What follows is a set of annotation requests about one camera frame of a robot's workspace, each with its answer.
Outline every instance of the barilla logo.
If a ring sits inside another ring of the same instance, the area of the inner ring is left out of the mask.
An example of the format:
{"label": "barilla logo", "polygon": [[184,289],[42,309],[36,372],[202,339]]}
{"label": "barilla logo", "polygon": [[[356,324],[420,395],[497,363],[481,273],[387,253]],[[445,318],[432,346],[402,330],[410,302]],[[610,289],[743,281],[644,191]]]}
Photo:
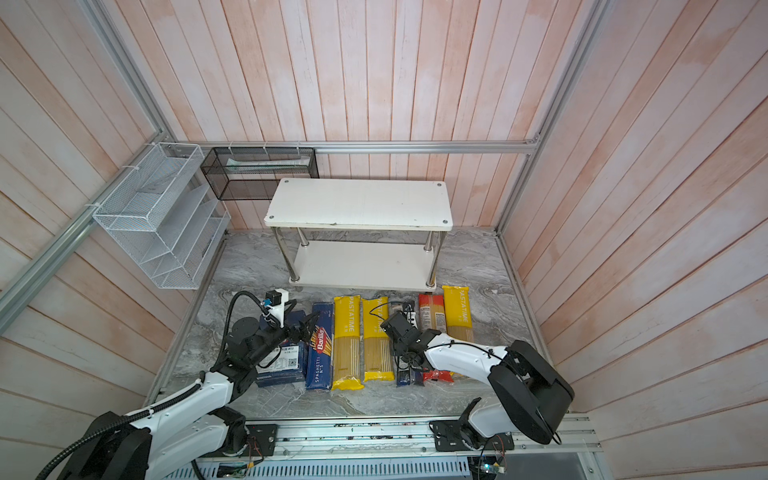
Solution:
{"label": "barilla logo", "polygon": [[328,356],[331,354],[331,339],[329,338],[326,329],[322,327],[318,327],[312,334],[310,345],[312,345],[312,348],[318,353],[325,353]]}

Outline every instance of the barilla spaghetti box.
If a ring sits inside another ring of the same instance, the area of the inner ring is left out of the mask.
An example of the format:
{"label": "barilla spaghetti box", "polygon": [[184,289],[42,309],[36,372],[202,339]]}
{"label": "barilla spaghetti box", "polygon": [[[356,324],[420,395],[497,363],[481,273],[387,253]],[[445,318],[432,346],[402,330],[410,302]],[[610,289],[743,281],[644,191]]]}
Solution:
{"label": "barilla spaghetti box", "polygon": [[310,338],[310,357],[306,369],[306,389],[330,390],[333,380],[333,302],[315,303],[313,312],[320,312],[315,331]]}
{"label": "barilla spaghetti box", "polygon": [[[298,325],[306,314],[304,310],[288,313],[285,319],[287,326]],[[260,328],[266,329],[266,320],[259,320]],[[286,340],[280,347],[273,350],[258,367],[256,384],[259,387],[282,385],[285,383],[304,382],[306,380],[306,358],[308,355],[306,342],[291,342]]]}

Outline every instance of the black cable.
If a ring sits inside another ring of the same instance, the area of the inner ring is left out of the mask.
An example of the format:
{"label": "black cable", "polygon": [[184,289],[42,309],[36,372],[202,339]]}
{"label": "black cable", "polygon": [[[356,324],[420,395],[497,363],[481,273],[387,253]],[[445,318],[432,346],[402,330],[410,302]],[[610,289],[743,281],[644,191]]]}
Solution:
{"label": "black cable", "polygon": [[482,456],[485,453],[485,447],[488,446],[488,442],[491,441],[493,437],[489,437],[485,440],[485,443],[482,446],[482,449],[480,450],[480,458],[478,458],[478,480],[480,479],[480,465],[482,465]]}
{"label": "black cable", "polygon": [[248,298],[256,302],[256,305],[259,306],[259,309],[263,310],[263,306],[261,304],[261,300],[259,300],[259,297],[257,297],[256,295],[253,295],[251,292],[247,290],[241,290],[232,296],[232,300],[230,300],[230,306],[227,309],[227,318],[224,320],[224,331],[221,336],[221,346],[219,346],[219,355],[216,357],[216,364],[221,363],[224,360],[223,355],[224,355],[224,350],[227,348],[227,335],[229,335],[229,332],[230,332],[230,321],[232,320],[232,311],[235,308],[235,302],[237,301],[237,299],[243,295],[247,296]]}
{"label": "black cable", "polygon": [[256,366],[257,366],[257,367],[260,367],[260,368],[262,368],[262,369],[268,369],[268,368],[270,368],[270,367],[272,366],[272,364],[273,364],[273,363],[275,363],[275,360],[279,359],[279,357],[280,357],[280,354],[281,354],[282,352],[283,352],[283,346],[282,346],[282,345],[280,345],[280,350],[277,350],[277,355],[275,356],[275,358],[271,359],[271,360],[270,360],[270,362],[269,362],[269,363],[267,363],[266,365],[260,365],[260,364],[258,364],[258,363],[257,363],[257,364],[256,364]]}
{"label": "black cable", "polygon": [[393,301],[391,301],[391,302],[384,302],[384,303],[382,303],[381,305],[376,305],[376,306],[374,306],[374,307],[371,309],[371,311],[370,311],[369,313],[370,313],[371,315],[377,316],[377,317],[379,317],[380,319],[382,319],[382,320],[386,321],[386,318],[384,318],[383,316],[381,316],[381,315],[379,315],[379,314],[377,314],[377,313],[374,313],[374,312],[373,312],[373,310],[377,310],[377,309],[379,309],[379,308],[381,308],[381,307],[383,307],[383,306],[385,306],[385,305],[408,305],[408,302],[405,302],[405,301],[401,301],[401,300],[393,300]]}
{"label": "black cable", "polygon": [[544,418],[544,416],[541,414],[541,412],[540,412],[538,409],[536,409],[536,413],[538,413],[538,416],[539,416],[539,418],[541,419],[541,421],[542,421],[542,422],[543,422],[543,423],[544,423],[544,424],[547,426],[547,430],[549,430],[549,435],[552,437],[552,440],[554,440],[554,442],[555,442],[556,444],[558,444],[558,445],[562,445],[562,444],[563,444],[563,441],[562,441],[562,439],[560,438],[560,434],[558,434],[558,433],[557,433],[557,432],[556,432],[556,431],[555,431],[555,430],[552,428],[552,425],[549,425],[549,423],[547,422],[547,420]]}
{"label": "black cable", "polygon": [[518,370],[517,370],[517,369],[516,369],[516,368],[515,368],[515,367],[514,367],[514,366],[513,366],[513,365],[512,365],[510,362],[507,362],[506,360],[504,360],[504,359],[503,359],[503,358],[501,358],[500,356],[498,356],[498,355],[496,355],[495,353],[493,353],[491,350],[486,350],[486,349],[484,349],[484,348],[482,348],[482,347],[480,347],[480,346],[477,346],[477,345],[475,345],[474,343],[465,343],[465,342],[455,342],[455,341],[451,341],[450,343],[441,343],[440,345],[433,345],[433,346],[428,346],[427,348],[425,348],[425,349],[424,349],[424,352],[426,352],[427,350],[431,350],[431,349],[436,349],[436,348],[439,348],[439,347],[441,347],[441,346],[447,346],[447,347],[451,347],[451,346],[454,346],[454,345],[466,345],[466,346],[470,346],[470,347],[472,347],[472,348],[475,348],[475,349],[478,349],[478,350],[480,350],[480,351],[481,351],[481,352],[483,352],[485,355],[487,355],[489,358],[490,358],[490,357],[493,357],[493,358],[495,358],[495,359],[498,359],[500,362],[502,362],[502,363],[504,363],[506,366],[508,366],[508,367],[509,367],[509,369],[512,371],[512,373],[514,373],[515,375],[517,375],[517,376],[518,376],[518,378],[520,378],[520,380],[522,380],[522,377],[521,377],[521,376],[520,376],[520,374],[518,373]]}
{"label": "black cable", "polygon": [[200,471],[200,467],[197,466],[197,460],[192,459],[192,472],[194,472],[194,476],[197,477],[197,480],[205,480],[205,477],[203,477],[203,473]]}
{"label": "black cable", "polygon": [[296,299],[288,300],[283,304],[283,320],[285,320],[288,317],[288,314],[293,311],[293,308],[296,306]]}
{"label": "black cable", "polygon": [[[200,372],[200,378],[202,380],[205,380],[205,372]],[[65,458],[67,458],[69,455],[72,454],[72,452],[74,452],[75,450],[79,449],[80,447],[82,447],[86,443],[88,443],[88,442],[90,442],[92,440],[95,440],[95,439],[101,437],[102,435],[104,435],[106,433],[116,432],[120,427],[125,426],[125,425],[127,425],[129,423],[136,422],[137,420],[141,420],[141,419],[143,419],[145,417],[148,417],[149,415],[157,413],[157,412],[159,412],[161,410],[165,410],[168,407],[174,406],[177,403],[181,402],[182,400],[185,400],[185,399],[189,398],[190,395],[195,393],[201,387],[202,387],[202,383],[195,383],[192,386],[192,388],[190,388],[186,392],[182,393],[179,396],[175,396],[172,399],[168,399],[165,402],[162,402],[160,405],[157,405],[157,406],[152,407],[152,408],[144,409],[144,410],[140,411],[139,413],[134,413],[131,416],[123,415],[116,422],[113,422],[110,425],[107,425],[104,428],[99,429],[99,430],[97,430],[97,431],[95,431],[95,432],[93,432],[93,433],[91,433],[89,435],[83,435],[82,438],[80,438],[78,441],[76,441],[75,443],[73,443],[70,446],[68,446],[66,449],[64,449],[61,452],[59,452],[58,455],[56,455],[50,462],[48,462],[48,464],[45,467],[43,467],[43,469],[40,471],[40,473],[38,473],[38,476],[35,477],[35,480],[45,480],[51,474],[51,472],[54,471],[54,469],[58,466],[58,464],[63,462]]]}

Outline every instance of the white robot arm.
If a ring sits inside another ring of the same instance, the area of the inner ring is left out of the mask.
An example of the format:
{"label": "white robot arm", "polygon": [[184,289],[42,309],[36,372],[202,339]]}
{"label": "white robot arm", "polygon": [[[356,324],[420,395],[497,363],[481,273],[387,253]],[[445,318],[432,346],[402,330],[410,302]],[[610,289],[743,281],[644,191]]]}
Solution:
{"label": "white robot arm", "polygon": [[477,399],[457,422],[462,442],[479,448],[483,439],[513,430],[548,444],[574,398],[574,391],[533,347],[463,342],[437,330],[420,332],[402,312],[382,323],[395,355],[417,368],[461,373],[490,385],[496,398]]}
{"label": "white robot arm", "polygon": [[[244,317],[229,331],[235,301],[248,296],[261,309],[259,319]],[[43,480],[67,456],[60,479],[155,480],[197,457],[224,447],[236,455],[245,448],[245,417],[226,405],[255,381],[257,366],[286,339],[309,340],[316,315],[287,326],[284,317],[296,304],[283,289],[267,292],[261,302],[241,291],[230,302],[216,364],[192,385],[152,405],[119,416],[105,413],[85,436],[54,457],[40,472]]]}

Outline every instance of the pink wooden wall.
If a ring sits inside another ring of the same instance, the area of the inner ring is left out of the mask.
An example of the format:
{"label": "pink wooden wall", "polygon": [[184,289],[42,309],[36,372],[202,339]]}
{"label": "pink wooden wall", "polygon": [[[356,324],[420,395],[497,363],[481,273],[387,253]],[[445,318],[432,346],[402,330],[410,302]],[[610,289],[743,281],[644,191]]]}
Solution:
{"label": "pink wooden wall", "polygon": [[[104,0],[189,141],[524,140],[593,0]],[[498,222],[516,154],[320,155],[324,177],[444,180],[454,223]],[[230,202],[262,228],[263,201]]]}
{"label": "pink wooden wall", "polygon": [[767,25],[617,2],[505,231],[617,478],[768,478]]}
{"label": "pink wooden wall", "polygon": [[[4,290],[155,131],[72,0],[0,2],[0,85]],[[188,298],[96,229],[0,338],[3,476],[140,407]]]}

